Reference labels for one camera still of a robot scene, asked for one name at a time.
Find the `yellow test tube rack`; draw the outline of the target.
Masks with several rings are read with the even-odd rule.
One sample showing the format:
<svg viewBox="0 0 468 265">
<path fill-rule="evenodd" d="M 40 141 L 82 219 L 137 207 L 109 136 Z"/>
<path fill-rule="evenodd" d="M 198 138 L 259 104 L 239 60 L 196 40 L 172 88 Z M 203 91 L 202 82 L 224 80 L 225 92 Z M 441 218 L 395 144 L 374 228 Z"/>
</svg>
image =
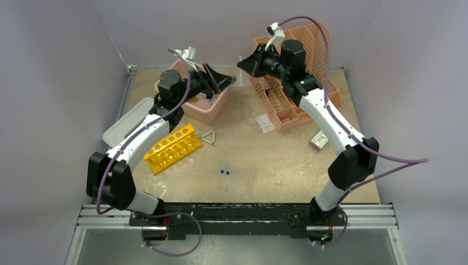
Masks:
<svg viewBox="0 0 468 265">
<path fill-rule="evenodd" d="M 194 127 L 188 124 L 154 144 L 143 159 L 156 176 L 202 146 Z"/>
</svg>

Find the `white plastic bin lid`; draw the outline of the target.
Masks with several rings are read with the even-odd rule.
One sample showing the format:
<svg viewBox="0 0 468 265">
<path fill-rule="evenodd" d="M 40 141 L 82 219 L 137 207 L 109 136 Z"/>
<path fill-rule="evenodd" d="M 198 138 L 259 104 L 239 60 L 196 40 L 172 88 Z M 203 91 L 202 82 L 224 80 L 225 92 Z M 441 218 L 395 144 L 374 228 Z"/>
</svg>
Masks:
<svg viewBox="0 0 468 265">
<path fill-rule="evenodd" d="M 121 143 L 127 136 L 130 135 L 144 120 L 154 104 L 154 99 L 146 97 L 139 101 L 133 108 L 117 120 L 110 128 L 108 128 L 103 136 L 103 141 L 113 148 Z"/>
</svg>

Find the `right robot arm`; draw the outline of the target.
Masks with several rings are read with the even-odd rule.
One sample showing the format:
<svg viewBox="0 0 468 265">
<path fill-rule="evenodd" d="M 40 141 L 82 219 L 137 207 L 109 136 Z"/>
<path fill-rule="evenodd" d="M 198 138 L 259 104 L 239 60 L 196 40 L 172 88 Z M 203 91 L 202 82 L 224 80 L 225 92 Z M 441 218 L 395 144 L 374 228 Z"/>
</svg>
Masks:
<svg viewBox="0 0 468 265">
<path fill-rule="evenodd" d="M 349 188 L 375 171 L 379 143 L 354 129 L 329 101 L 328 93 L 315 76 L 306 71 L 306 51 L 298 40 L 286 40 L 277 52 L 272 45 L 259 44 L 252 55 L 237 63 L 251 77 L 278 79 L 284 94 L 302 109 L 325 134 L 336 152 L 328 168 L 329 181 L 315 196 L 311 220 L 318 225 L 328 221 Z"/>
</svg>

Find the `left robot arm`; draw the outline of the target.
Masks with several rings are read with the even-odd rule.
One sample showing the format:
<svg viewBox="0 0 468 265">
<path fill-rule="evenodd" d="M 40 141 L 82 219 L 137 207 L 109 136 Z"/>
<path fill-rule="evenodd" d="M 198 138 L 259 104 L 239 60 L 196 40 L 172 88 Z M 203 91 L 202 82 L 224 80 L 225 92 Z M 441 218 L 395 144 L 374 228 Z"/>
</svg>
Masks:
<svg viewBox="0 0 468 265">
<path fill-rule="evenodd" d="M 161 199 L 137 190 L 132 172 L 159 140 L 165 140 L 184 115 L 183 104 L 203 93 L 220 95 L 235 83 L 234 76 L 210 65 L 183 65 L 164 71 L 157 82 L 153 105 L 142 122 L 122 142 L 105 153 L 95 152 L 88 161 L 86 194 L 118 210 L 135 210 L 152 226 L 164 220 Z"/>
</svg>

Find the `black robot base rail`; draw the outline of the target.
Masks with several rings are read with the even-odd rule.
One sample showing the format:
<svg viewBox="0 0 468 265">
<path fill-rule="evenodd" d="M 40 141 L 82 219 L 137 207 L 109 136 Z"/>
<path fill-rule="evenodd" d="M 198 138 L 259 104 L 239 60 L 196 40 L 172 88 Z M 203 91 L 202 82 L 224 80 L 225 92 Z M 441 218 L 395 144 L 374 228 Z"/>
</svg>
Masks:
<svg viewBox="0 0 468 265">
<path fill-rule="evenodd" d="M 322 212 L 312 203 L 166 202 L 152 217 L 132 213 L 130 226 L 163 232 L 169 240 L 188 235 L 288 236 L 321 243 L 345 224 L 340 208 Z"/>
</svg>

